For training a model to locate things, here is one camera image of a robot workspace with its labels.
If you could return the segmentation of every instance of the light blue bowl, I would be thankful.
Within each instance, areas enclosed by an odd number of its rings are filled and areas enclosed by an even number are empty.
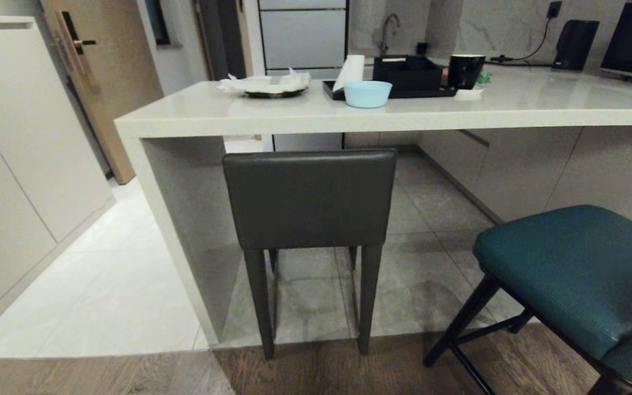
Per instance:
[[[346,103],[357,108],[378,108],[387,103],[391,83],[383,81],[350,81],[343,85]]]

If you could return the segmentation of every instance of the stool footrest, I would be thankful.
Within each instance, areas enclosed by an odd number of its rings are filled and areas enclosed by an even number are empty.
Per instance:
[[[484,335],[489,335],[489,333],[508,328],[522,320],[525,320],[525,318],[526,315],[524,314],[517,315],[516,317],[509,318],[508,320],[503,320],[499,323],[495,323],[494,325],[489,325],[474,332],[467,333],[467,335],[458,337],[457,339],[453,340],[452,343],[454,345],[463,345],[463,343],[471,342],[472,340],[478,339]]]
[[[482,375],[479,374],[479,372],[477,372],[477,369],[475,368],[474,365],[472,365],[472,362],[469,359],[467,359],[467,357],[464,355],[462,350],[460,350],[460,347],[453,344],[450,346],[450,349],[455,354],[455,357],[458,358],[460,363],[462,363],[465,370],[467,370],[467,373],[470,373],[470,375],[472,376],[472,379],[474,379],[474,381],[477,383],[477,385],[479,385],[479,387],[484,391],[484,393],[486,393],[486,395],[496,395],[494,391],[492,391],[492,388],[489,387],[489,384],[487,384],[487,382],[484,380]]]

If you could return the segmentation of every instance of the quartz countertop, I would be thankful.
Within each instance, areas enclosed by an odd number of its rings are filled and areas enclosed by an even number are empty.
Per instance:
[[[116,120],[121,138],[455,128],[632,125],[632,82],[546,67],[485,66],[482,99],[391,99],[374,109],[328,97],[321,81],[293,98],[254,99],[200,82]]]

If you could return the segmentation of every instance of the stool leg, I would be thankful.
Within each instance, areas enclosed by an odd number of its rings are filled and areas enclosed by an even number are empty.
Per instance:
[[[274,267],[276,267],[277,264],[278,251],[277,248],[270,248],[270,250],[268,251],[270,252],[270,266],[273,269],[274,273]]]
[[[349,252],[351,253],[351,270],[356,269],[356,260],[358,260],[358,246],[351,245],[348,247]]]
[[[268,297],[268,276],[265,269],[265,253],[262,250],[245,250],[245,266],[248,269],[250,291],[253,294],[255,315],[258,318],[260,337],[263,340],[265,359],[274,353],[273,328],[270,322],[270,300]]]
[[[607,375],[602,375],[599,380],[596,380],[594,386],[589,390],[588,395],[630,395],[632,391],[627,388],[621,388],[616,385],[613,378]]]
[[[374,297],[377,293],[379,263],[382,258],[382,245],[362,246],[362,273],[360,274],[360,312],[358,348],[362,355],[369,350],[369,333],[372,328]]]
[[[521,317],[518,319],[518,321],[514,325],[511,325],[509,327],[509,332],[511,332],[514,335],[519,333],[523,329],[523,327],[528,323],[528,321],[531,320],[531,318],[533,318],[533,312],[531,312],[529,309],[526,308],[521,313]]]
[[[454,342],[460,333],[465,330],[467,325],[472,322],[472,319],[481,312],[482,308],[487,305],[487,302],[489,302],[490,298],[492,298],[498,290],[499,282],[491,276],[485,275],[482,282],[477,285],[475,291],[472,292],[472,295],[467,299],[467,302],[465,302],[464,306],[460,309],[460,312],[457,313],[454,320],[452,320],[452,323],[450,323],[444,335],[438,340],[436,345],[431,348],[431,352],[429,352],[426,359],[424,359],[424,365],[426,367],[431,367],[438,358],[441,357],[442,353],[450,348],[452,342]]]

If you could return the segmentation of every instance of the black speaker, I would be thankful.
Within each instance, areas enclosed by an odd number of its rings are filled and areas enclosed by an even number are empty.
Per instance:
[[[564,70],[582,70],[594,42],[597,20],[568,20],[557,39],[557,56],[552,67]]]

